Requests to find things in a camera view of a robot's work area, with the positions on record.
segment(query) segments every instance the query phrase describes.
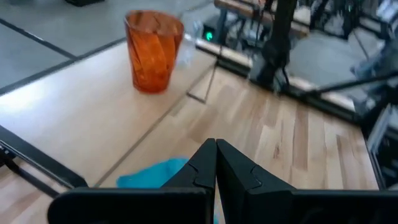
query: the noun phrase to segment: orange glass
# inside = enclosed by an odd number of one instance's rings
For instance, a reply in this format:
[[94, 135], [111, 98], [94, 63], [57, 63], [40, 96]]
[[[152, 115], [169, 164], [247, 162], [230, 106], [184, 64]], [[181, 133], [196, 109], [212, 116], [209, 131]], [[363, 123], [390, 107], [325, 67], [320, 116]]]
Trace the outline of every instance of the orange glass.
[[157, 11], [131, 11], [124, 24], [134, 87], [146, 93], [166, 90], [182, 41], [183, 24]]

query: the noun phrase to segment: light wood tabletop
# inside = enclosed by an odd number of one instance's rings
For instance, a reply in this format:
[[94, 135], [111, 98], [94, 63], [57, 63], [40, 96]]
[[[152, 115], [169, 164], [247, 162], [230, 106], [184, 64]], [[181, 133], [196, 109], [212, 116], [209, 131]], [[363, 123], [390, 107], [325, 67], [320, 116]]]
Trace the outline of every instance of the light wood tabletop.
[[[198, 45], [219, 52], [216, 45]], [[252, 64], [230, 49], [222, 54]], [[196, 51], [189, 66], [175, 69], [169, 90], [143, 95], [132, 87], [127, 47], [121, 44], [0, 97], [0, 125], [91, 186], [114, 187], [120, 175], [171, 157], [189, 158], [206, 138], [224, 138], [297, 188], [377, 189], [358, 127], [223, 69], [216, 71], [207, 104], [187, 97], [187, 91], [204, 96], [214, 62]], [[292, 84], [313, 86], [305, 80]], [[328, 99], [351, 106], [339, 97]], [[2, 167], [0, 201], [1, 223], [46, 223], [51, 198]]]
[[[244, 15], [246, 17], [253, 17], [253, 8], [248, 6], [245, 3], [235, 1], [235, 0], [214, 0], [214, 5], [219, 8], [227, 9], [231, 12], [236, 12], [238, 14]], [[277, 1], [275, 1], [272, 5], [272, 10], [275, 11], [277, 7]], [[293, 18], [296, 21], [300, 21], [304, 24], [310, 24], [311, 20], [311, 10], [309, 7], [300, 7], [295, 10]], [[265, 12], [262, 15], [262, 22], [270, 23], [273, 20], [273, 15], [269, 14], [269, 12]], [[310, 30], [307, 26], [303, 26], [299, 23], [292, 22], [291, 23], [291, 31], [299, 37], [306, 37]]]

